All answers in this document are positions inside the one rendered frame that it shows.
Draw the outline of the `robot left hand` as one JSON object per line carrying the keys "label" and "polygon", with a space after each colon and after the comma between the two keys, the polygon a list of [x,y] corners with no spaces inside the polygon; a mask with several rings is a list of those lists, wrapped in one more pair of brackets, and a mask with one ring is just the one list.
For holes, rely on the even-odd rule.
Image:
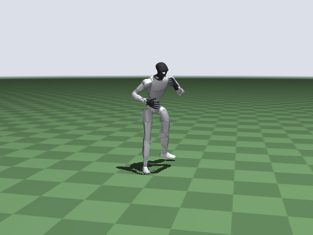
{"label": "robot left hand", "polygon": [[[170,77],[170,78],[168,78],[168,79],[170,79],[170,80],[168,80],[168,81],[172,81],[172,82],[169,82],[169,83],[173,83],[173,84],[171,84],[173,87],[174,87],[174,89],[175,90],[178,90],[178,84],[176,83],[176,81],[172,78],[172,77]],[[171,86],[170,85],[170,86]]]}

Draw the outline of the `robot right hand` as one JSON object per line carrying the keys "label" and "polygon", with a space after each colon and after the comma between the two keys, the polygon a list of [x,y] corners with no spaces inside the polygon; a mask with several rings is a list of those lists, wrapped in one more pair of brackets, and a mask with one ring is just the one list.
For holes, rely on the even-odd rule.
{"label": "robot right hand", "polygon": [[155,103],[159,103],[157,101],[153,101],[153,100],[156,100],[156,98],[153,98],[153,99],[146,99],[146,104],[149,105],[150,107],[154,108],[154,109],[158,109],[158,108],[155,108],[155,107],[159,107],[159,106],[155,106],[155,105],[160,105],[160,104],[155,104]]}

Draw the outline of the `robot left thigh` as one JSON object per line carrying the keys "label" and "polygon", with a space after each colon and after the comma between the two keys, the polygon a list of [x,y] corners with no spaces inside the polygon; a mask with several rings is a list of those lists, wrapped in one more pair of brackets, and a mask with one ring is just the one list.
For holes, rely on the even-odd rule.
{"label": "robot left thigh", "polygon": [[159,135],[164,138],[167,136],[170,128],[170,119],[168,112],[166,108],[160,106],[159,112],[157,112],[158,115],[160,115],[160,122],[163,127],[163,129],[160,130]]}

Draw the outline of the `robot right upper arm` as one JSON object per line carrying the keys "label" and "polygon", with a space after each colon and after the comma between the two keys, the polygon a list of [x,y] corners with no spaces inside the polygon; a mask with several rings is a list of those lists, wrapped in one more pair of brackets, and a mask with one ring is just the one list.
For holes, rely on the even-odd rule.
{"label": "robot right upper arm", "polygon": [[139,92],[142,92],[145,88],[150,87],[152,81],[151,79],[144,79],[141,84],[133,91],[135,92],[137,95],[139,95]]}

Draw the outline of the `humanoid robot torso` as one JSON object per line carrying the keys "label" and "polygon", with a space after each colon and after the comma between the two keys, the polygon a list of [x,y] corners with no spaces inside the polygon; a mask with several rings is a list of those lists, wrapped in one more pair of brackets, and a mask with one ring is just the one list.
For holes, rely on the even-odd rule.
{"label": "humanoid robot torso", "polygon": [[[157,101],[159,99],[161,99],[166,91],[166,88],[168,86],[169,83],[169,79],[167,77],[167,75],[164,76],[163,80],[157,80],[158,77],[153,77],[154,75],[150,76],[149,78],[151,79],[152,83],[150,85],[150,87],[147,88],[147,93],[148,96],[150,97],[150,99],[156,98],[156,100],[153,101]],[[157,79],[156,79],[157,78]],[[155,104],[159,104],[159,103],[155,103]],[[155,107],[158,109],[154,109],[152,107],[150,107],[149,105],[147,105],[147,107],[150,107],[150,109],[152,110],[152,114],[155,114],[157,112],[159,112],[160,109],[160,105],[155,105],[155,106],[159,106],[159,107]]]}

